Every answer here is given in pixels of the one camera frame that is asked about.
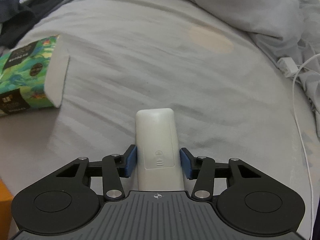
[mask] black circular disc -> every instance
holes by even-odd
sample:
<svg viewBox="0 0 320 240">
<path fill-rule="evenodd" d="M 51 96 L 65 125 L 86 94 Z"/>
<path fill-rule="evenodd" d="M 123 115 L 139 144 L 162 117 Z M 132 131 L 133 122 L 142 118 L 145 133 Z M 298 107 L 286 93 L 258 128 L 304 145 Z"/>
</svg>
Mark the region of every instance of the black circular disc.
<svg viewBox="0 0 320 240">
<path fill-rule="evenodd" d="M 71 203 L 71 196 L 63 191 L 47 191 L 38 195 L 35 206 L 45 212 L 57 212 L 67 208 Z"/>
<path fill-rule="evenodd" d="M 245 204 L 254 211 L 269 213 L 278 210 L 282 200 L 276 194 L 267 191 L 256 191 L 248 194 Z"/>
<path fill-rule="evenodd" d="M 277 236 L 298 228 L 305 211 L 295 191 L 272 180 L 243 179 L 217 200 L 220 215 L 236 230 Z"/>
<path fill-rule="evenodd" d="M 25 188 L 12 201 L 12 215 L 20 229 L 43 235 L 75 230 L 99 211 L 96 193 L 69 178 L 45 180 Z"/>
</svg>

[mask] white cable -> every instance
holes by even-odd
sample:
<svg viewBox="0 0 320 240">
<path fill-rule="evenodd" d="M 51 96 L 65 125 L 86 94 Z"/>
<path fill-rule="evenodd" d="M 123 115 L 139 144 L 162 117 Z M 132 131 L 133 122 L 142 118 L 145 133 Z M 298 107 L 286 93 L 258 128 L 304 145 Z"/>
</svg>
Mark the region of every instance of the white cable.
<svg viewBox="0 0 320 240">
<path fill-rule="evenodd" d="M 312 72 L 314 72 L 314 73 L 316 73 L 316 74 L 320 75 L 320 73 L 319 73 L 319 72 L 317 72 L 317 71 L 315 71 L 315 70 L 313 70 L 313 69 L 311 69 L 311 68 L 308 68 L 308 67 L 306 67 L 306 66 L 304 66 L 303 68 L 305 68 L 305 69 L 307 69 L 307 70 L 310 70 L 310 71 L 312 71 Z"/>
<path fill-rule="evenodd" d="M 310 174 L 310 167 L 309 167 L 309 163 L 308 163 L 308 156 L 307 156 L 306 148 L 304 147 L 304 143 L 303 143 L 303 139 L 302 139 L 302 134 L 301 134 L 300 126 L 299 126 L 299 123 L 298 123 L 298 118 L 297 118 L 296 110 L 295 110 L 295 107 L 294 107 L 294 85 L 295 85 L 297 76 L 298 76 L 299 72 L 302 70 L 302 68 L 304 68 L 305 65 L 307 65 L 311 60 L 313 60 L 313 59 L 315 59 L 315 58 L 317 58 L 317 57 L 319 57 L 319 56 L 320 56 L 320 53 L 312 56 L 312 57 L 309 58 L 306 62 L 304 62 L 304 63 L 299 67 L 299 69 L 298 69 L 298 71 L 296 72 L 296 74 L 294 75 L 293 82 L 292 82 L 293 114 L 294 114 L 294 119 L 295 119 L 295 121 L 296 121 L 296 125 L 297 125 L 297 128 L 298 128 L 298 133 L 299 133 L 299 136 L 300 136 L 300 140 L 301 140 L 301 144 L 302 144 L 304 156 L 305 156 L 306 163 L 307 163 L 308 177 L 309 177 L 310 190 L 311 190 L 311 236 L 310 236 L 310 240 L 312 240 L 313 226 L 314 226 L 313 186 L 312 186 L 312 181 L 311 181 L 311 174 Z"/>
</svg>

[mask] stain on sheet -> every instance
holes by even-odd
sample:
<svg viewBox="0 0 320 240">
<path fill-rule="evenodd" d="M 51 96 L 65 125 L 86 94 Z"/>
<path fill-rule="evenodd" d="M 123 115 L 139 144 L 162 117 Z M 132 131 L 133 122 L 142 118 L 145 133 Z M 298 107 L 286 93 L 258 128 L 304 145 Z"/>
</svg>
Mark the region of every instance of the stain on sheet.
<svg viewBox="0 0 320 240">
<path fill-rule="evenodd" d="M 215 53 L 230 53 L 234 48 L 233 43 L 216 28 L 192 26 L 189 36 L 197 45 Z"/>
</svg>

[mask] orange object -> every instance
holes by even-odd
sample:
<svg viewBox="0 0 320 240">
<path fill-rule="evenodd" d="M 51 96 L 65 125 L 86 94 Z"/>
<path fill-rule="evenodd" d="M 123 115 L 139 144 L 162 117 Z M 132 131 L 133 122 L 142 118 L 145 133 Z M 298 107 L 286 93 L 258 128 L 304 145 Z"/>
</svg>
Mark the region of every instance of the orange object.
<svg viewBox="0 0 320 240">
<path fill-rule="evenodd" d="M 7 240 L 11 223 L 11 201 L 13 196 L 0 179 L 0 240 Z"/>
</svg>

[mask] gray bed sheet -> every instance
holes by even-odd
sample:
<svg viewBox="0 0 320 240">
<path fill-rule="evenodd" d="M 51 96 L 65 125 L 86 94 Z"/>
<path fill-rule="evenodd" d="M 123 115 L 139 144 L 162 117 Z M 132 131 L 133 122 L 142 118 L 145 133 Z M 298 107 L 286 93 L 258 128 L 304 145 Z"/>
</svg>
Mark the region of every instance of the gray bed sheet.
<svg viewBox="0 0 320 240">
<path fill-rule="evenodd" d="M 18 46 L 59 33 L 70 53 L 61 108 L 0 119 L 0 177 L 14 194 L 79 156 L 122 154 L 135 143 L 136 112 L 169 107 L 180 147 L 217 162 L 241 158 L 297 191 L 306 204 L 298 232 L 309 238 L 311 194 L 291 81 L 247 34 L 186 0 L 75 0 Z M 295 102 L 316 212 L 320 143 L 298 86 Z M 137 189 L 136 176 L 123 184 Z M 92 188 L 101 192 L 99 180 Z"/>
</svg>

